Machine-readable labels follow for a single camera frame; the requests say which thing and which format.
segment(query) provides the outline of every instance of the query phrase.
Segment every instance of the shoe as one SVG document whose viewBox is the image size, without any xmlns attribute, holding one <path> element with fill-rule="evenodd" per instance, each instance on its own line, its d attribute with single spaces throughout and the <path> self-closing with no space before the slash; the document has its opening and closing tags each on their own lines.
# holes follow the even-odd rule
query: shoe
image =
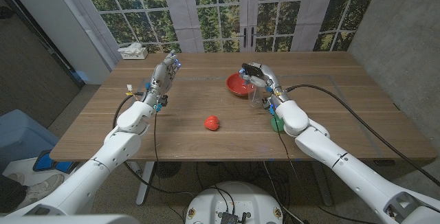
<svg viewBox="0 0 440 224">
<path fill-rule="evenodd" d="M 25 175 L 23 175 L 23 173 L 20 172 L 9 174 L 8 178 L 19 182 L 21 185 L 25 183 Z"/>
<path fill-rule="evenodd" d="M 40 201 L 50 193 L 52 193 L 57 187 L 59 187 L 64 182 L 64 176 L 61 174 L 53 175 L 49 179 L 45 181 L 35 184 L 33 186 L 29 186 L 26 189 L 26 197 L 19 204 L 16 210 L 24 208 L 29 204 L 33 204 L 37 201 Z"/>
</svg>

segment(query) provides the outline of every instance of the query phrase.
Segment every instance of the wooden table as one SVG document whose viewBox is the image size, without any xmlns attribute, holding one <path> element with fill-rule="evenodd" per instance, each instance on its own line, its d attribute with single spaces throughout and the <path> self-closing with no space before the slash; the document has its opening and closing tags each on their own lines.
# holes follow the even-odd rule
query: wooden table
<svg viewBox="0 0 440 224">
<path fill-rule="evenodd" d="M 123 60 L 75 119 L 50 156 L 56 161 L 83 161 L 102 146 L 111 130 L 116 108 L 127 84 L 143 90 L 165 54 L 146 60 Z M 412 159 L 433 159 L 435 149 L 393 104 L 363 68 L 346 52 L 276 52 L 178 54 L 181 69 L 168 92 L 168 106 L 157 115 L 157 152 L 160 161 L 286 160 L 271 115 L 233 95 L 226 78 L 242 63 L 263 63 L 277 74 L 283 88 L 297 84 L 324 87 L 348 103 L 380 135 Z M 373 137 L 336 100 L 315 89 L 296 89 L 291 99 L 310 118 L 325 126 L 332 140 L 359 159 L 396 159 L 398 156 Z M 204 120 L 215 115 L 218 131 Z M 142 139 L 134 160 L 155 161 L 153 129 Z M 282 134 L 291 159 L 310 159 Z"/>
</svg>

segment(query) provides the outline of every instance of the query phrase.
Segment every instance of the red tomato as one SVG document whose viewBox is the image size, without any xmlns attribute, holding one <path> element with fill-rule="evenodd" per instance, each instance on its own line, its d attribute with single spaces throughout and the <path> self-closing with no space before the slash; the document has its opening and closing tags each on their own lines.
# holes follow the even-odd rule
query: red tomato
<svg viewBox="0 0 440 224">
<path fill-rule="evenodd" d="M 210 129 L 211 131 L 217 130 L 219 128 L 219 124 L 219 119 L 214 115 L 209 116 L 205 120 L 205 127 Z"/>
</svg>

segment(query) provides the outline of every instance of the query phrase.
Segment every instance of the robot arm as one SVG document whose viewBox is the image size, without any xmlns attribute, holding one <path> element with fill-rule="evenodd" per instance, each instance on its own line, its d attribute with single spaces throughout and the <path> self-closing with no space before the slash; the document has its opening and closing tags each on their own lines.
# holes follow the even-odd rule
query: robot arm
<svg viewBox="0 0 440 224">
<path fill-rule="evenodd" d="M 268 66 L 242 66 L 243 79 L 271 93 L 263 106 L 283 119 L 286 134 L 295 137 L 299 149 L 332 169 L 384 223 L 438 223 L 440 201 L 389 182 L 331 141 L 329 132 L 289 99 Z"/>
<path fill-rule="evenodd" d="M 105 137 L 104 145 L 70 178 L 49 196 L 7 217 L 24 215 L 71 215 L 81 210 L 110 173 L 140 148 L 141 136 L 148 131 L 144 118 L 151 118 L 166 105 L 164 95 L 171 88 L 180 63 L 174 50 L 160 63 L 151 77 L 151 87 L 118 118 L 118 125 Z"/>
</svg>

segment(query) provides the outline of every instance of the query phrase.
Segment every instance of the window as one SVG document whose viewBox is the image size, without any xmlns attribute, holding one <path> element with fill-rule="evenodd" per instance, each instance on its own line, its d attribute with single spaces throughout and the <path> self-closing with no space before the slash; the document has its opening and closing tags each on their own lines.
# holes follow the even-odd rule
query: window
<svg viewBox="0 0 440 224">
<path fill-rule="evenodd" d="M 301 0 L 258 0 L 256 52 L 288 52 Z"/>
<path fill-rule="evenodd" d="M 148 52 L 180 52 L 166 0 L 91 0 L 120 47 L 133 42 Z"/>
<path fill-rule="evenodd" d="M 239 52 L 239 0 L 195 1 L 205 52 Z"/>
<path fill-rule="evenodd" d="M 330 0 L 314 51 L 346 51 L 371 0 Z"/>
</svg>

